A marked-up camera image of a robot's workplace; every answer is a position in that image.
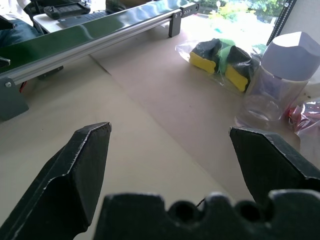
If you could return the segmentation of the dark grey metal support bracket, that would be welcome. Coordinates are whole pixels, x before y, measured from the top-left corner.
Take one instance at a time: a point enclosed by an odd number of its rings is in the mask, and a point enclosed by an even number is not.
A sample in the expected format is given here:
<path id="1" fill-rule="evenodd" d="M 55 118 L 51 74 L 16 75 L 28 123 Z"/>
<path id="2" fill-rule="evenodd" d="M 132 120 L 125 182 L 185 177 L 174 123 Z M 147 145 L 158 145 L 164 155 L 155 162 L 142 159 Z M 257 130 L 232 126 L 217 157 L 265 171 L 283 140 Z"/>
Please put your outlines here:
<path id="1" fill-rule="evenodd" d="M 10 120 L 29 110 L 29 106 L 12 79 L 0 78 L 0 121 Z"/>

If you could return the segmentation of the yellow and black sponge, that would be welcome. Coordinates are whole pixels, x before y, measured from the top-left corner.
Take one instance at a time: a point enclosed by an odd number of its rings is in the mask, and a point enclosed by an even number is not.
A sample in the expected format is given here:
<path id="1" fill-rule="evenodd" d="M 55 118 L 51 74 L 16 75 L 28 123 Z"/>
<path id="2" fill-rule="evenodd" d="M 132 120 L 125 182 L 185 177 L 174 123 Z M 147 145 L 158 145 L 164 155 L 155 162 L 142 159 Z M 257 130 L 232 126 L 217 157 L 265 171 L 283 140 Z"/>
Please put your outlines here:
<path id="1" fill-rule="evenodd" d="M 219 70 L 218 52 L 221 47 L 222 42 L 218 38 L 199 42 L 189 53 L 189 62 L 209 74 L 215 74 Z"/>
<path id="2" fill-rule="evenodd" d="M 245 92 L 251 82 L 252 58 L 243 49 L 233 45 L 226 58 L 226 78 L 240 91 Z"/>

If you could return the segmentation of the dark grey metal support leg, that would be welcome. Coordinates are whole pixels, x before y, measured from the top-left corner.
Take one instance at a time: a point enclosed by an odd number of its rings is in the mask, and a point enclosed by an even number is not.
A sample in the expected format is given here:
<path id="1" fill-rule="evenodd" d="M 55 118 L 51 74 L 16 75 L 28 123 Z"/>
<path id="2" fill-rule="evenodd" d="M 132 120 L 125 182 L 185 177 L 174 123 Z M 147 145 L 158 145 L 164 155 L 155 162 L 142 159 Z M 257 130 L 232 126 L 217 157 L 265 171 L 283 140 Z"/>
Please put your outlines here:
<path id="1" fill-rule="evenodd" d="M 181 31 L 182 11 L 179 10 L 172 15 L 169 23 L 168 36 L 173 38 L 180 34 Z"/>

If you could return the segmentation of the clear jar with grey lid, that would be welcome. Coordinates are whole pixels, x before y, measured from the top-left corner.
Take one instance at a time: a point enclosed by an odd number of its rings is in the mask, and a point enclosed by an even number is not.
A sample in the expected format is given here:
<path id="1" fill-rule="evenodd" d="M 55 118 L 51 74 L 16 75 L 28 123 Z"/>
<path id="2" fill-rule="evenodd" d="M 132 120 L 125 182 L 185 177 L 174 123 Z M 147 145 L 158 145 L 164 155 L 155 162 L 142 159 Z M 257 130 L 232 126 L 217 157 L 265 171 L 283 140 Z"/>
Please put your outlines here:
<path id="1" fill-rule="evenodd" d="M 320 44 L 303 31 L 267 46 L 235 116 L 239 127 L 277 128 L 320 67 Z"/>

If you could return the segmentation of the black window frame post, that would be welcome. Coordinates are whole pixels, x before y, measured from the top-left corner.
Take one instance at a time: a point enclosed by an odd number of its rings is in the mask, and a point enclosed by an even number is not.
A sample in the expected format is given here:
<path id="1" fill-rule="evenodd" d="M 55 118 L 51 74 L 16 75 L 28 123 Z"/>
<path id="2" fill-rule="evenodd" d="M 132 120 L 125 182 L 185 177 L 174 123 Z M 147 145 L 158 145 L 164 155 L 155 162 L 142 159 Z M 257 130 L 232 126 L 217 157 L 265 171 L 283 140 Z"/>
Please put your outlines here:
<path id="1" fill-rule="evenodd" d="M 271 43 L 271 41 L 275 38 L 278 37 L 281 34 L 281 31 L 285 25 L 285 23 L 287 22 L 295 4 L 296 4 L 297 0 L 286 0 L 285 4 L 282 8 L 282 11 L 280 12 L 280 15 L 277 19 L 277 21 L 275 22 L 274 28 L 271 32 L 271 35 L 267 41 L 267 46 Z"/>

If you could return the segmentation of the dark laptop keyboard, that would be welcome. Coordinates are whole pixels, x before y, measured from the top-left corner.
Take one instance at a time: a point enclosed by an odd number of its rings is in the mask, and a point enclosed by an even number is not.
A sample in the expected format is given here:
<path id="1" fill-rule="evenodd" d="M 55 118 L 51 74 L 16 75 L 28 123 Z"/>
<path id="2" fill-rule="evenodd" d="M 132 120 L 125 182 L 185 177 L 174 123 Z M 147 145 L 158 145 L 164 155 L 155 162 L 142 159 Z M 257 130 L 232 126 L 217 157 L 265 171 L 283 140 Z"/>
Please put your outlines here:
<path id="1" fill-rule="evenodd" d="M 77 25 L 82 25 L 84 23 L 94 21 L 103 17 L 108 16 L 110 13 L 108 11 L 96 11 L 89 14 L 83 14 L 79 16 L 72 16 L 67 18 L 59 19 L 58 22 L 64 27 L 69 28 Z"/>

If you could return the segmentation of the clear bag of sponges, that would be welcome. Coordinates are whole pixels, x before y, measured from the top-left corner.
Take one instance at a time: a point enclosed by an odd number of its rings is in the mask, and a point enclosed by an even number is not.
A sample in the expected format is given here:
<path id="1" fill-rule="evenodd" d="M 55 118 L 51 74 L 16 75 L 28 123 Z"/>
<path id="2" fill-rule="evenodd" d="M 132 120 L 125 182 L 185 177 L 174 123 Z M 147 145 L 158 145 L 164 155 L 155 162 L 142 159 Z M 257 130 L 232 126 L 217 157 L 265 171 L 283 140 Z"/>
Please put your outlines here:
<path id="1" fill-rule="evenodd" d="M 220 58 L 218 72 L 211 74 L 211 73 L 206 72 L 205 70 L 203 70 L 203 71 L 205 71 L 209 76 L 211 76 L 213 78 L 213 80 L 215 80 L 222 87 L 225 87 L 226 89 L 228 89 L 229 91 L 232 91 L 234 93 L 243 95 L 246 91 L 240 92 L 225 76 L 225 71 L 226 71 L 226 67 L 227 67 L 227 56 L 230 52 L 230 49 L 232 46 L 237 46 L 237 47 L 241 48 L 242 50 L 246 51 L 251 56 L 251 58 L 252 58 L 252 61 L 251 61 L 252 74 L 250 76 L 251 76 L 251 80 L 252 80 L 255 71 L 259 67 L 260 60 L 261 60 L 267 46 L 264 44 L 250 45 L 245 42 L 233 41 L 232 39 L 229 39 L 229 38 L 215 38 L 215 39 L 220 39 L 221 44 L 222 44 L 222 47 L 221 47 L 220 51 L 218 52 L 218 55 Z M 190 52 L 193 50 L 193 48 L 199 42 L 205 42 L 205 41 L 188 40 L 188 41 L 185 41 L 179 45 L 176 45 L 175 51 L 178 52 L 179 55 L 183 59 L 185 59 L 187 62 L 190 63 Z"/>

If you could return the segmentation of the white side table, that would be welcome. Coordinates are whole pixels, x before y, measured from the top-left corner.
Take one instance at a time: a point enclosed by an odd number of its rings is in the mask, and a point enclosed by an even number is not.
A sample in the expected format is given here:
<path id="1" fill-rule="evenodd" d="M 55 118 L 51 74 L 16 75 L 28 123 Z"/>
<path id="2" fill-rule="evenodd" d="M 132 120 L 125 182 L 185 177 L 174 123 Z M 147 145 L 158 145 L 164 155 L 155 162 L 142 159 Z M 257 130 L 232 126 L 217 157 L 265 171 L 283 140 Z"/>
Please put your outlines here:
<path id="1" fill-rule="evenodd" d="M 51 19 L 46 14 L 36 15 L 33 17 L 33 20 L 35 24 L 37 24 L 42 30 L 46 31 L 47 33 L 53 33 L 53 32 L 66 29 L 58 22 L 58 20 Z"/>

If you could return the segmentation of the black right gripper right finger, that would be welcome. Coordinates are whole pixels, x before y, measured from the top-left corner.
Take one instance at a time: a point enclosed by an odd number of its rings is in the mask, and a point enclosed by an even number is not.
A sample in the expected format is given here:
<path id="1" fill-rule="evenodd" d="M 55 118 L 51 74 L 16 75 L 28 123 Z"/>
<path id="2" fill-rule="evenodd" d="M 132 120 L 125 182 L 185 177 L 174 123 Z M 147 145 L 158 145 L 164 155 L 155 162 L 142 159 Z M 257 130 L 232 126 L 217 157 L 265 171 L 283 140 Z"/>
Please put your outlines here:
<path id="1" fill-rule="evenodd" d="M 273 190 L 320 193 L 320 169 L 277 133 L 231 127 L 229 137 L 245 184 L 256 203 L 263 203 Z"/>

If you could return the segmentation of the person in blue jeans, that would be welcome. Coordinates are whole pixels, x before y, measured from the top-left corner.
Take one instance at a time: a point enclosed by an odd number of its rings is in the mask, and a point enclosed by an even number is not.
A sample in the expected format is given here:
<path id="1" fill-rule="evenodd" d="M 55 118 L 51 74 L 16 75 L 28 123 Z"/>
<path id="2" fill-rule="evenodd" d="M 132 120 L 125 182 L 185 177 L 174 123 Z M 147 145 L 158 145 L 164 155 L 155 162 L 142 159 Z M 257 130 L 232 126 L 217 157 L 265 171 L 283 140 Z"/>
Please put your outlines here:
<path id="1" fill-rule="evenodd" d="M 28 23 L 20 19 L 11 20 L 15 25 L 13 29 L 0 30 L 0 48 L 40 37 L 41 33 Z"/>

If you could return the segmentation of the red plastic bag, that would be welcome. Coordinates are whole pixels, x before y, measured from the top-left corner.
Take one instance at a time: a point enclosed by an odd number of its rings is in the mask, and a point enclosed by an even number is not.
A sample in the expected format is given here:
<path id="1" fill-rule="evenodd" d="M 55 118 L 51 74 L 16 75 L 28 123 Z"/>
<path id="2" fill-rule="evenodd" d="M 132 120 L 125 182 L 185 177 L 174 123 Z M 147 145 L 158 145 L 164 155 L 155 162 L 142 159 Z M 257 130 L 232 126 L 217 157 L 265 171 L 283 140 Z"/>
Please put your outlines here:
<path id="1" fill-rule="evenodd" d="M 288 117 L 294 133 L 301 140 L 320 140 L 320 97 L 292 106 Z"/>

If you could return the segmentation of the green conveyor belt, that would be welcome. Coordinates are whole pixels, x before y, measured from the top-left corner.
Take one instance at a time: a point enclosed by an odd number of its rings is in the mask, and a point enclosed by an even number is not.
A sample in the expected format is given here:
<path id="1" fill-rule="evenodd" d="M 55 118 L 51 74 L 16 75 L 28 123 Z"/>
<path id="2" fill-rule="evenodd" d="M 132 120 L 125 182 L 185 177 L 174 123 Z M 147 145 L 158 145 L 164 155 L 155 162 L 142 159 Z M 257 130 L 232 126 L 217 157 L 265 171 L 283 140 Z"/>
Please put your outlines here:
<path id="1" fill-rule="evenodd" d="M 98 42 L 152 22 L 181 19 L 195 14 L 199 2 L 158 0 L 119 11 L 79 25 L 67 27 L 37 38 L 0 48 L 0 57 L 10 65 L 0 68 L 0 83 L 11 87 L 63 65 L 67 59 L 89 49 Z"/>

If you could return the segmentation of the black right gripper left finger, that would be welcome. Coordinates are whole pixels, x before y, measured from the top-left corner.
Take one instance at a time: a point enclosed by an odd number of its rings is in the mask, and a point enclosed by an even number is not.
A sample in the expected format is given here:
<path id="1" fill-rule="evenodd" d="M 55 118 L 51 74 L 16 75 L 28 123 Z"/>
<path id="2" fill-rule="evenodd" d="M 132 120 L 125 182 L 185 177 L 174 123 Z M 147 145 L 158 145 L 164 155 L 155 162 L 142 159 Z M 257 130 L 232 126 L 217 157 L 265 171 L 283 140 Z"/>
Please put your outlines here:
<path id="1" fill-rule="evenodd" d="M 111 131 L 109 122 L 76 130 L 0 226 L 0 240 L 74 240 L 86 232 L 101 194 Z"/>

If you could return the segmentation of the black handheld controller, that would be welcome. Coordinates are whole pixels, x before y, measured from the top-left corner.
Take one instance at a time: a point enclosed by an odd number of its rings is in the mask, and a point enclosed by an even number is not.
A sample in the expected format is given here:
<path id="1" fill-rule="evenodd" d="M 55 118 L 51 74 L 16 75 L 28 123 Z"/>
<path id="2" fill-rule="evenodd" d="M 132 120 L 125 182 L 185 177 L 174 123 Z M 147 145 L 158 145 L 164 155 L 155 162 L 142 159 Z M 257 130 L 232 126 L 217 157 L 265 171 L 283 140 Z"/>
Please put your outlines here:
<path id="1" fill-rule="evenodd" d="M 90 6 L 86 2 L 75 2 L 56 6 L 46 6 L 44 13 L 53 20 L 89 14 Z"/>

